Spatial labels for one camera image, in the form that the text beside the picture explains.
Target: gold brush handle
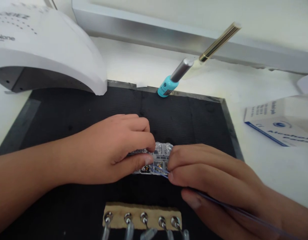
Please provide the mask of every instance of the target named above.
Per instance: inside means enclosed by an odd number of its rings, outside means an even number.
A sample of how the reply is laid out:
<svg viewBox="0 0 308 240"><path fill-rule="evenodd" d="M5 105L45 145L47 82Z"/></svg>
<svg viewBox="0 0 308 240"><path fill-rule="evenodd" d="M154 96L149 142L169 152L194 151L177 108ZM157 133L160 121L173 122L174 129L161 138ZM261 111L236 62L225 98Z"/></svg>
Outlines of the gold brush handle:
<svg viewBox="0 0 308 240"><path fill-rule="evenodd" d="M239 23L233 22L223 34L199 57L201 62L205 62L221 47L226 43L235 33L238 32L242 27Z"/></svg>

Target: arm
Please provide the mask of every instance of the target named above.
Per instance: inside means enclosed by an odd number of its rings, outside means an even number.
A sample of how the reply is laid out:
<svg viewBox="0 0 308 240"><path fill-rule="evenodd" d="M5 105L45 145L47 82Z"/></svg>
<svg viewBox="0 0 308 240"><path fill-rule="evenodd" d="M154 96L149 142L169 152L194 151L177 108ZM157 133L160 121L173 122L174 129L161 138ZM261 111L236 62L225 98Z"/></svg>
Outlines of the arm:
<svg viewBox="0 0 308 240"><path fill-rule="evenodd" d="M308 239L308 209L265 186L244 162L203 144L175 146L168 169L171 183L206 192L298 239ZM183 189L182 198L212 231L225 240L287 239L189 189Z"/></svg>
<svg viewBox="0 0 308 240"><path fill-rule="evenodd" d="M115 115L70 137L0 156L0 232L54 187L115 182L153 162L149 123Z"/></svg>

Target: hand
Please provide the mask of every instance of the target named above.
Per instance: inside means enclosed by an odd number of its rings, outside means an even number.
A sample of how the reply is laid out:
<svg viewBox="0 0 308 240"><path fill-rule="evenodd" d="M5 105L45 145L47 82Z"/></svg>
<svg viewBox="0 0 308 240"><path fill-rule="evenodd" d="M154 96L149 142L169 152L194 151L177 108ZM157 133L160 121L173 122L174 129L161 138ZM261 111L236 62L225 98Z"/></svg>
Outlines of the hand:
<svg viewBox="0 0 308 240"><path fill-rule="evenodd" d="M211 197L240 207L281 228L277 199L244 162L213 147L196 144L175 146L168 163L172 184L193 187ZM217 235L229 239L278 239L279 235L254 221L226 210L189 189L182 198Z"/></svg>
<svg viewBox="0 0 308 240"><path fill-rule="evenodd" d="M154 136L146 118L118 114L55 144L59 158L56 168L62 183L104 184L153 162L149 154L126 155L137 149L155 150Z"/></svg>

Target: fingernail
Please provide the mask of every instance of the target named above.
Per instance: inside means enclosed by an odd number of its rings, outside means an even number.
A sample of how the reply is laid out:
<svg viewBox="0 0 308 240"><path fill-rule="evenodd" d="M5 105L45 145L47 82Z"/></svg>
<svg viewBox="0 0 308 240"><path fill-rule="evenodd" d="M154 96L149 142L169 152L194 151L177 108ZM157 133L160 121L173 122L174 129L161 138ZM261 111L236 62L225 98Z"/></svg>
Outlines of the fingernail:
<svg viewBox="0 0 308 240"><path fill-rule="evenodd" d="M153 156L147 155L146 158L145 158L145 165L152 164L153 161L154 161Z"/></svg>
<svg viewBox="0 0 308 240"><path fill-rule="evenodd" d="M202 205L201 200L195 196L188 197L187 199L184 199L184 201L194 210Z"/></svg>
<svg viewBox="0 0 308 240"><path fill-rule="evenodd" d="M170 173L168 174L168 179L169 179L169 181L170 181L171 183L173 183L173 181L174 181L174 175L173 175L172 172L170 172Z"/></svg>

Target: forearm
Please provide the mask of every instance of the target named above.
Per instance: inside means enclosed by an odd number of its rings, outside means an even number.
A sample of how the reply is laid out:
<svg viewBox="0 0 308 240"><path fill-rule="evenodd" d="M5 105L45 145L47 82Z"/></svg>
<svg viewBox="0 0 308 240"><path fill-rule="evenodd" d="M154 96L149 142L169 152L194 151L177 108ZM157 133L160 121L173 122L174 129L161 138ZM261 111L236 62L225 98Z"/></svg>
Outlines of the forearm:
<svg viewBox="0 0 308 240"><path fill-rule="evenodd" d="M276 199L276 208L279 209L282 219L282 228L300 240L308 239L308 208L294 202L280 193L272 191Z"/></svg>
<svg viewBox="0 0 308 240"><path fill-rule="evenodd" d="M0 232L60 184L58 146L50 142L0 156Z"/></svg>

